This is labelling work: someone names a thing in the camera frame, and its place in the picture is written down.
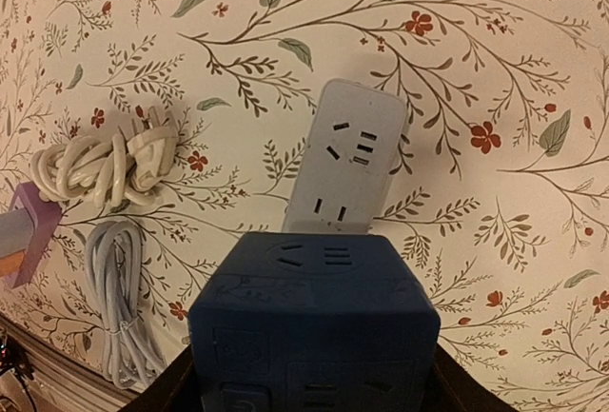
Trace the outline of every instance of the switch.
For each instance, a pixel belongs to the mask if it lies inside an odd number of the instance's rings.
[[[271,412],[268,390],[261,386],[226,383],[222,400],[224,412]]]

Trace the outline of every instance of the bundled cord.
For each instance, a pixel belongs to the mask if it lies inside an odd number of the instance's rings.
[[[131,222],[98,225],[87,239],[85,271],[106,329],[102,373],[118,388],[149,386],[165,361],[138,317],[142,234]]]
[[[144,125],[146,130],[127,144],[122,134],[115,134],[111,142],[84,136],[37,151],[30,169],[41,197],[60,202],[88,196],[99,208],[108,198],[111,207],[124,199],[151,205],[150,191],[173,164],[178,133],[172,122],[161,125],[154,108]]]

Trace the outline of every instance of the floral pattern fabric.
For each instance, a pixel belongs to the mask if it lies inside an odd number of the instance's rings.
[[[408,105],[372,231],[421,279],[442,346],[518,410],[605,410],[608,49],[609,0],[0,0],[4,210],[41,147],[129,136],[151,105],[180,133],[154,206],[64,205],[0,309],[99,368],[83,246],[128,218],[141,313],[172,360],[236,240],[281,226],[320,89],[343,77]]]

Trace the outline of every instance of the electrical socket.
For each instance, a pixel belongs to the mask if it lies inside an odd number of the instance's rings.
[[[320,97],[284,232],[365,233],[388,190],[406,120],[404,102],[353,82],[329,81]]]

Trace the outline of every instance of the gray cable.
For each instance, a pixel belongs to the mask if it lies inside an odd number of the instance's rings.
[[[118,388],[149,386],[166,368],[137,313],[142,233],[131,222],[105,222],[87,239],[85,271],[106,329],[102,373]]]

